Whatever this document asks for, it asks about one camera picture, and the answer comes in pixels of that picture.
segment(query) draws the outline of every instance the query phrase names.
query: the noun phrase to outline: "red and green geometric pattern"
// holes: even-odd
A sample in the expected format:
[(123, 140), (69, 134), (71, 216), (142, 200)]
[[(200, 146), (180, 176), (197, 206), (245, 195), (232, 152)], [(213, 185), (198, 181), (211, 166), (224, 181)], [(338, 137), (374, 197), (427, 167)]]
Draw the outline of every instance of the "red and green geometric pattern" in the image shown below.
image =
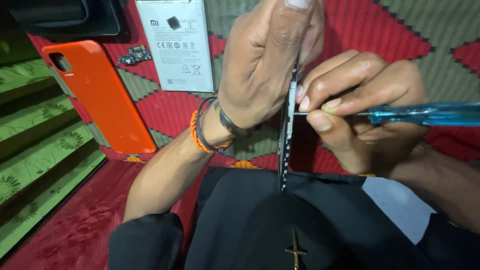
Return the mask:
[[(148, 45), (134, 0), (125, 6), (131, 41), (103, 43), (118, 74), (148, 127), (157, 146), (163, 147), (188, 127), (192, 112), (208, 93), (164, 92), (153, 61), (135, 66), (117, 65), (116, 59), (128, 47)], [(223, 52), (235, 18), (251, 11), (259, 0), (205, 0), (208, 42), (212, 72), (218, 87), (222, 74)], [(480, 100), (480, 1), (478, 0), (324, 0), (324, 50), (310, 68), (343, 51), (372, 51), (387, 62), (402, 59), (414, 61), (420, 68), (430, 101)], [(51, 43), (32, 37), (37, 50)], [(118, 154), (113, 151), (94, 121), (66, 85), (62, 85), (73, 106), (88, 125), (96, 141), (109, 159), (147, 161), (152, 154)], [(276, 169), (278, 131), (264, 124), (250, 139), (238, 138), (228, 151), (215, 154), (211, 166), (255, 166)], [(478, 142), (479, 129), (462, 132), (469, 141)], [(454, 145), (456, 128), (445, 129), (426, 140), (448, 152)], [(308, 136), (308, 143), (295, 138)], [(471, 148), (465, 157), (480, 159), (480, 145)], [(291, 169), (296, 171), (345, 173), (331, 152), (322, 147), (311, 127), (302, 120), (294, 124)]]

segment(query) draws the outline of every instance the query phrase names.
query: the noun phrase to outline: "fingernail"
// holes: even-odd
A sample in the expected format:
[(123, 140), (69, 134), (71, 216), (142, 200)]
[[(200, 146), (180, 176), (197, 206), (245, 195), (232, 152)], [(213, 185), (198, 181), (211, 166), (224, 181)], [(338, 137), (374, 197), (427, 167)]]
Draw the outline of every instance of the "fingernail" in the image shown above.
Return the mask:
[(333, 108), (333, 107), (337, 106), (338, 104), (340, 104), (341, 101), (342, 101), (341, 98), (336, 98), (336, 99), (332, 99), (331, 101), (325, 103), (325, 105), (329, 108)]
[(297, 85), (297, 90), (295, 91), (295, 96), (300, 97), (302, 93), (303, 93), (303, 86)]
[(310, 99), (308, 98), (308, 96), (305, 96), (303, 100), (300, 102), (299, 110), (301, 111), (308, 110), (308, 105), (310, 105)]
[(323, 114), (310, 119), (310, 125), (319, 132), (327, 131), (332, 127), (332, 122)]
[(313, 0), (285, 0), (285, 4), (294, 9), (308, 9)]

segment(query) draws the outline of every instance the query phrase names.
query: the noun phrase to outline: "wrist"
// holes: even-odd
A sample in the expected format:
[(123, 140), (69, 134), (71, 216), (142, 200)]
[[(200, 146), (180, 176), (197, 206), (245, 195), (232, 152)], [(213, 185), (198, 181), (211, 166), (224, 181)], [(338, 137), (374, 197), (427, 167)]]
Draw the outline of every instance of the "wrist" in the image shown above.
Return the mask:
[(200, 117), (202, 135), (208, 144), (218, 146), (233, 139), (232, 135), (220, 123), (218, 114), (215, 113), (213, 106), (210, 106)]

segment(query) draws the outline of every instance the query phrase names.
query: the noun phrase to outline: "battery label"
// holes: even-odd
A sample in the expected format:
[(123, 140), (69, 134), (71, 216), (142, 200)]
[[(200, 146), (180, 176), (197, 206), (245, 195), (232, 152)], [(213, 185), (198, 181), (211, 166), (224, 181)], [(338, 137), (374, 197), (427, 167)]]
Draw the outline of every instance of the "battery label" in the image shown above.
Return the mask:
[(213, 92), (203, 0), (138, 0), (164, 91)]

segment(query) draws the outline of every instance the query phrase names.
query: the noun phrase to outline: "finger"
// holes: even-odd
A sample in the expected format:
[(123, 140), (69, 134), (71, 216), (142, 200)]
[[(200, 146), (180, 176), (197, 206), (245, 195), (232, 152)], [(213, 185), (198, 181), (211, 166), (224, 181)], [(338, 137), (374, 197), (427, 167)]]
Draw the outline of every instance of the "finger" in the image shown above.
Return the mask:
[(322, 2), (314, 0), (312, 11), (312, 20), (300, 49), (300, 66), (305, 66), (315, 60), (324, 47), (325, 16)]
[(318, 108), (328, 97), (372, 79), (386, 66), (386, 62), (372, 52), (356, 55), (315, 78), (306, 90), (308, 98), (301, 101), (299, 110), (311, 111)]
[(307, 76), (303, 79), (302, 83), (297, 86), (297, 92), (295, 94), (295, 102), (300, 103), (303, 100), (303, 98), (307, 94), (307, 91), (305, 91), (305, 89), (309, 88), (310, 83), (312, 83), (312, 81), (316, 77), (319, 77), (327, 73), (328, 71), (338, 67), (339, 65), (347, 62), (357, 54), (359, 54), (359, 52), (356, 50), (348, 50), (326, 60), (325, 62), (321, 63), (320, 65), (312, 69), (307, 74)]
[(406, 106), (425, 102), (427, 98), (418, 67), (403, 60), (389, 65), (354, 91), (327, 102), (322, 109), (335, 115), (349, 115), (382, 104)]
[(314, 110), (307, 115), (307, 121), (327, 144), (343, 169), (353, 174), (370, 171), (371, 145), (354, 136), (345, 120), (322, 110)]
[(261, 64), (264, 73), (291, 73), (307, 28), (312, 19), (314, 0), (279, 0), (272, 13)]

